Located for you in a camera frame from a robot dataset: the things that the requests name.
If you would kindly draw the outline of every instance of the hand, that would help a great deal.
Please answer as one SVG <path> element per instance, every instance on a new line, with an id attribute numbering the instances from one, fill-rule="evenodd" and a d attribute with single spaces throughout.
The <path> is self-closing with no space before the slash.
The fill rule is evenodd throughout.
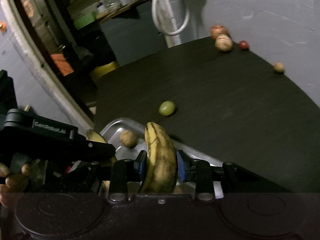
<path id="1" fill-rule="evenodd" d="M 0 172 L 3 175 L 7 175 L 5 184 L 0 184 L 0 203 L 8 208 L 14 208 L 18 199 L 21 196 L 29 182 L 30 166 L 29 164 L 23 165 L 21 173 L 9 174 L 9 169 L 4 165 L 0 164 Z"/>

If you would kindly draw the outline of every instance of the bolt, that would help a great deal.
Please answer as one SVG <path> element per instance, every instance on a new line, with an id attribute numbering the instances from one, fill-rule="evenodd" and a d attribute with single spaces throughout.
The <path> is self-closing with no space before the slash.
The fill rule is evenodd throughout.
<path id="1" fill-rule="evenodd" d="M 213 199 L 213 196 L 210 193 L 200 193 L 198 194 L 198 199 L 202 201 L 209 201 Z"/>
<path id="2" fill-rule="evenodd" d="M 125 199 L 125 195 L 123 193 L 112 193 L 110 195 L 110 199 L 115 202 L 123 201 Z"/>
<path id="3" fill-rule="evenodd" d="M 164 203 L 165 203 L 165 199 L 159 199 L 159 200 L 158 200 L 158 203 L 159 203 L 159 204 L 164 204 Z"/>

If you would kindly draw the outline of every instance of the wooden shelf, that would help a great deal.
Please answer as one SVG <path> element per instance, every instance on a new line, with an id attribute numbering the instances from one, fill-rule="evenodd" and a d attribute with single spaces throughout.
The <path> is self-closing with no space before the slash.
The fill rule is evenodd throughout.
<path id="1" fill-rule="evenodd" d="M 122 14 L 123 12 L 129 10 L 130 8 L 132 8 L 133 6 L 135 6 L 136 4 L 138 4 L 139 2 L 141 2 L 142 0 L 135 0 L 132 3 L 127 4 L 126 6 L 123 6 L 122 8 L 120 8 L 119 10 L 110 13 L 106 16 L 102 16 L 100 18 L 97 18 L 96 20 L 99 21 L 99 24 L 103 24 L 105 23 L 107 20 L 110 20 L 116 16 L 118 16 L 119 14 Z"/>

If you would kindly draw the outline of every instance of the dark cabinet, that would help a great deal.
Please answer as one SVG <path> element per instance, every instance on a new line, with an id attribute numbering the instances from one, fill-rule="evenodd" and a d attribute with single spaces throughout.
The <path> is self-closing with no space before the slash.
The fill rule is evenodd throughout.
<path id="1" fill-rule="evenodd" d="M 120 66 L 167 48 L 153 24 L 151 1 L 108 20 L 101 29 Z"/>

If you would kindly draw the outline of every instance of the green grape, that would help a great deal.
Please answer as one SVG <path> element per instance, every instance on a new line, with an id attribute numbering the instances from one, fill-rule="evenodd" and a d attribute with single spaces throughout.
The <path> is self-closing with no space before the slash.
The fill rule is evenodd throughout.
<path id="1" fill-rule="evenodd" d="M 175 109 L 176 109 L 176 105 L 174 104 L 174 102 L 165 101 L 159 107 L 159 113 L 161 115 L 168 116 L 170 114 L 173 114 Z"/>

